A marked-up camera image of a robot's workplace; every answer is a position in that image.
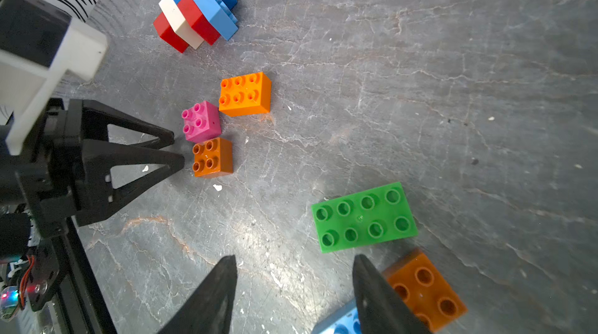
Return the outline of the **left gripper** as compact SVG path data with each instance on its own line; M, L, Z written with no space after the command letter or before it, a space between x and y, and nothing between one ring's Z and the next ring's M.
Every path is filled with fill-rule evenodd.
M154 139L111 143L109 125ZM26 204L43 238L64 234L71 218L79 226L107 220L184 167L184 156L161 150L173 144L172 131L99 101L52 98L21 153L1 142L1 204Z

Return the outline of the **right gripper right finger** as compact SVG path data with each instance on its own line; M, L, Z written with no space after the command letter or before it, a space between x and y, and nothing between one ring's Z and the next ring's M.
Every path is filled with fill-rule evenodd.
M363 333L431 333L365 255L356 255L353 286Z

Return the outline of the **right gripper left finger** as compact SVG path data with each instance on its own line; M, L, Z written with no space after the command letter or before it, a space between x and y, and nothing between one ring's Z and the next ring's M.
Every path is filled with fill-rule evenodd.
M222 257L159 333L229 333L237 282L235 256Z

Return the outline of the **green brick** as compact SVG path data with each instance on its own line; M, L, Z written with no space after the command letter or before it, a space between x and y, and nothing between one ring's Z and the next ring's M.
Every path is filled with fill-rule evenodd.
M311 210L324 254L418 235L399 182L317 203Z

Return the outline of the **pink square brick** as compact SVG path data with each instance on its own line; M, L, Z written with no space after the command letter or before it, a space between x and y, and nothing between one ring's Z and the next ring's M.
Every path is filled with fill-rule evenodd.
M185 138L193 143L201 143L222 134L219 110L208 101L196 103L182 111Z

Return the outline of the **orange rectangular brick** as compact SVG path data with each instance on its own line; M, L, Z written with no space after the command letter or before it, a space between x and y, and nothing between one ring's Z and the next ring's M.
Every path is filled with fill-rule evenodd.
M271 89L264 72L223 79L219 111L230 117L269 113Z

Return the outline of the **white rectangular brick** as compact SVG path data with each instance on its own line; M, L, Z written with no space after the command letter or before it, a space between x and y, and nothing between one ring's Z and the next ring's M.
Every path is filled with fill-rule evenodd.
M192 49L197 50L204 39L187 23L174 0L160 0L160 9L172 30Z

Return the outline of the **red rectangular brick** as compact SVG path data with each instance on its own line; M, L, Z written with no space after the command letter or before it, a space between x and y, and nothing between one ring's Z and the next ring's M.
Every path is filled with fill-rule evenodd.
M221 37L193 0L180 0L178 7L190 27L198 33L207 44L212 46Z

